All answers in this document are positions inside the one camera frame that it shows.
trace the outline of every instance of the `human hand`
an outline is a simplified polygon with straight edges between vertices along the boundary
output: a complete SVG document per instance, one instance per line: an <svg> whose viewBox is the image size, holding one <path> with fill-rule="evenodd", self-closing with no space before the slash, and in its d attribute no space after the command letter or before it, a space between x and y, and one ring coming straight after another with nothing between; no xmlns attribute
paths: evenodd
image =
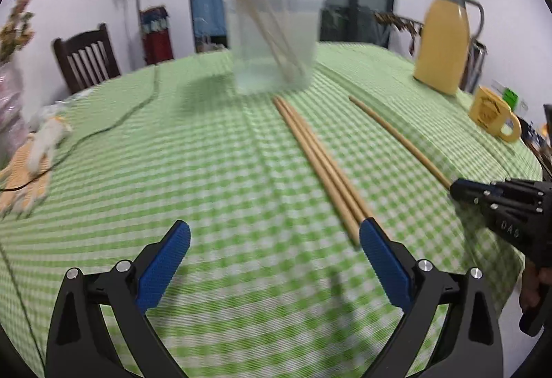
<svg viewBox="0 0 552 378"><path fill-rule="evenodd" d="M526 259L520 293L520 306L523 312L535 308L540 303L540 283L552 286L552 268L542 268L538 271L535 264Z"/></svg>

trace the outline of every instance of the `white floor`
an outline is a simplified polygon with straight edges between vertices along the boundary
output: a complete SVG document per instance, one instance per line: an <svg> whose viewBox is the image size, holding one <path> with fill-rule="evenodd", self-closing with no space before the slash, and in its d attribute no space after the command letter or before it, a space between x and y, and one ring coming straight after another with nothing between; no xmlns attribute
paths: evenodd
<svg viewBox="0 0 552 378"><path fill-rule="evenodd" d="M534 338L520 331L520 283L515 287L499 318L504 355L504 378L510 378L533 349L539 336Z"/></svg>

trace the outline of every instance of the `green checkered tablecloth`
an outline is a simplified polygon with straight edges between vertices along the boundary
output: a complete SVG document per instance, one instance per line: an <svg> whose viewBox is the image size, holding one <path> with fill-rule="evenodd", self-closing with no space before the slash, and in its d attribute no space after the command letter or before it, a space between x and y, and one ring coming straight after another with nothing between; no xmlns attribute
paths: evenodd
<svg viewBox="0 0 552 378"><path fill-rule="evenodd" d="M108 270L159 240L176 219L191 248L148 317L192 377L358 377L396 327L370 263L338 217L268 95L238 96L229 53L162 64L158 96L122 126L87 141L57 169L28 218L7 216L0 240L42 350L63 274ZM152 68L97 87L67 112L74 133L60 154L112 124L152 91ZM374 46L322 44L311 87L286 99L308 120L391 239L438 268L486 274L500 309L522 267L518 253L455 205L420 163L348 100L397 127L451 179L540 179L518 142L468 119L470 98L442 96L412 64ZM39 376L6 265L0 321ZM123 363L137 367L109 309ZM437 339L435 317L416 368Z"/></svg>

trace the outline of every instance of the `tablecloth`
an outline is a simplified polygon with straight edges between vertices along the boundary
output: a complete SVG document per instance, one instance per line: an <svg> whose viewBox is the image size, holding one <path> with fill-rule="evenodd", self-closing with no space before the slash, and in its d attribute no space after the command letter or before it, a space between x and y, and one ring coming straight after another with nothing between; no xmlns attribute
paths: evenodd
<svg viewBox="0 0 552 378"><path fill-rule="evenodd" d="M362 251L351 248L324 189L270 96L238 96L231 54L159 66L159 92L121 126L90 139L53 173L50 195L28 218L0 222L40 348L63 274L110 269L158 241L176 219L191 248L159 306L147 315L191 377L357 377L396 327ZM441 270L480 267L497 309L522 267L475 210L455 204L394 138L348 100L366 102L451 179L539 180L521 142L506 145L468 118L470 98L416 82L413 65L375 46L321 44L313 83L285 98L374 210L388 236ZM152 93L145 68L97 87L67 112L81 137L116 121ZM0 322L43 376L6 265ZM138 372L109 308L125 366ZM429 358L445 308L412 370Z"/></svg>

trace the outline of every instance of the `metal bolt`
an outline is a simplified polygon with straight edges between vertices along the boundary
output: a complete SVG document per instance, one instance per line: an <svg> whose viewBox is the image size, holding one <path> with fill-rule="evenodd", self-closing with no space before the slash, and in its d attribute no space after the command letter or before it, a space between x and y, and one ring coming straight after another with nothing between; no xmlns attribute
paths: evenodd
<svg viewBox="0 0 552 378"><path fill-rule="evenodd" d="M115 266L115 269L118 272L127 272L130 269L130 266L131 266L130 261L122 260L117 263L117 266Z"/></svg>
<svg viewBox="0 0 552 378"><path fill-rule="evenodd" d="M77 275L78 275L78 269L76 268L70 268L67 273L65 274L65 276L69 279L69 280L73 280L75 278L77 278Z"/></svg>
<svg viewBox="0 0 552 378"><path fill-rule="evenodd" d="M479 280L483 276L483 272L481 272L481 269L479 268L472 268L470 270L470 274L474 279Z"/></svg>
<svg viewBox="0 0 552 378"><path fill-rule="evenodd" d="M420 260L418 261L418 267L424 272L429 272L433 269L433 264L429 260Z"/></svg>

